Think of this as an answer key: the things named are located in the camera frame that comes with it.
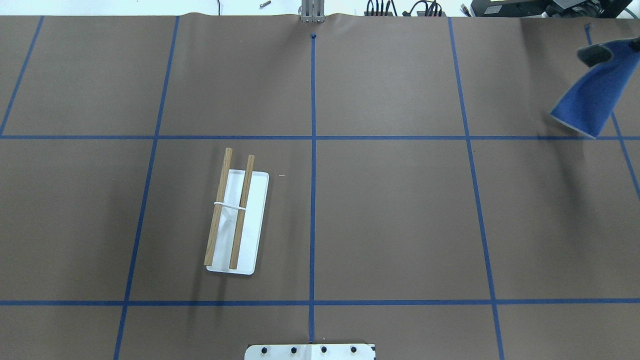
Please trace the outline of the blue microfiber towel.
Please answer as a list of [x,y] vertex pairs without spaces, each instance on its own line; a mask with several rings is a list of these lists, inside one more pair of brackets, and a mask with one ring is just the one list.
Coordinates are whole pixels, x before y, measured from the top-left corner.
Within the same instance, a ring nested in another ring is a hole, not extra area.
[[550,111],[558,123],[590,139],[601,134],[640,61],[638,38],[596,44],[611,50],[612,59],[588,67]]

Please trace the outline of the white rack base tray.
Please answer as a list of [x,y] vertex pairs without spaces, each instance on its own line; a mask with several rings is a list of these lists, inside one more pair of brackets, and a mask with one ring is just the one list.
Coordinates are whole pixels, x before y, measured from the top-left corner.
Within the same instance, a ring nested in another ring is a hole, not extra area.
[[269,185],[269,174],[261,171],[253,171],[251,178],[238,266],[229,268],[244,173],[244,170],[228,172],[213,263],[205,267],[207,271],[251,276],[256,269]]

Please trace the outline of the right wooden rack bar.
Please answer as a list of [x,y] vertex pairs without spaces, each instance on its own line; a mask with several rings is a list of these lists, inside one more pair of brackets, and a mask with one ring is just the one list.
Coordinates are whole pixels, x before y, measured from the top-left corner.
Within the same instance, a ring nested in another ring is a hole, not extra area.
[[229,269],[231,270],[236,270],[238,268],[240,247],[242,245],[243,226],[247,211],[246,207],[247,203],[249,202],[250,184],[252,181],[254,165],[255,156],[253,154],[249,154],[247,156],[246,168],[242,180],[240,199],[238,203],[239,209],[237,210],[236,224],[234,228],[233,241],[231,244],[231,255],[229,262]]

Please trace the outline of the wooden rack bar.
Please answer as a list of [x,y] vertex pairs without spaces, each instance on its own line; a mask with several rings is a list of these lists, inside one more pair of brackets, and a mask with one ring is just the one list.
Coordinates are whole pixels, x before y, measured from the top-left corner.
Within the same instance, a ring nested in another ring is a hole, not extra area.
[[215,253],[215,247],[217,246],[217,238],[218,238],[218,228],[220,224],[220,219],[222,215],[222,203],[224,202],[226,196],[226,187],[229,171],[231,168],[231,162],[233,159],[233,149],[230,147],[225,148],[224,157],[222,160],[222,169],[221,175],[219,178],[219,184],[217,187],[217,192],[214,201],[214,210],[212,214],[210,230],[208,235],[208,240],[206,244],[205,251],[205,267],[211,266],[213,264],[213,258]]
[[242,180],[240,199],[238,203],[239,209],[237,210],[236,224],[234,228],[233,241],[231,244],[231,255],[229,262],[229,269],[231,270],[236,270],[238,268],[240,247],[242,245],[243,226],[247,211],[246,207],[247,203],[249,202],[250,184],[252,181],[254,165],[255,156],[253,154],[249,154],[247,156],[246,168]]

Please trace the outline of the left wooden rack bar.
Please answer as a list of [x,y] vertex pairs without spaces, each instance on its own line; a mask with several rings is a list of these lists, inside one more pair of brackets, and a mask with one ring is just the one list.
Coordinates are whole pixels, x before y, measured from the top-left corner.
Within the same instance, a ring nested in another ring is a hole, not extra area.
[[220,219],[222,215],[222,203],[224,202],[226,196],[226,187],[229,171],[231,168],[231,162],[233,159],[233,149],[230,147],[225,148],[224,157],[222,160],[222,169],[221,175],[219,178],[219,184],[217,187],[217,192],[214,201],[214,210],[212,214],[210,230],[208,235],[208,240],[206,244],[205,251],[205,267],[211,266],[213,264],[213,258],[215,253],[215,247],[217,246],[217,238],[218,238],[218,228],[220,224]]

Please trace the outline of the black equipment at corner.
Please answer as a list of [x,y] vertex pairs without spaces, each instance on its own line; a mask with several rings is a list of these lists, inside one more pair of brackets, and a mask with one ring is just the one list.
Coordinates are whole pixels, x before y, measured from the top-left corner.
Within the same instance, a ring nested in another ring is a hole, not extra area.
[[477,18],[602,18],[615,19],[631,0],[472,0]]

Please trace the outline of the white mounting plate with bolts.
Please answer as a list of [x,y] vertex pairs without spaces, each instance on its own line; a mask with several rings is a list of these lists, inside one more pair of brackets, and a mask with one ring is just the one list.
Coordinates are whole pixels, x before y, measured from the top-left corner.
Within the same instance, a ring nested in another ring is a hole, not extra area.
[[375,360],[375,346],[366,343],[254,344],[245,360]]

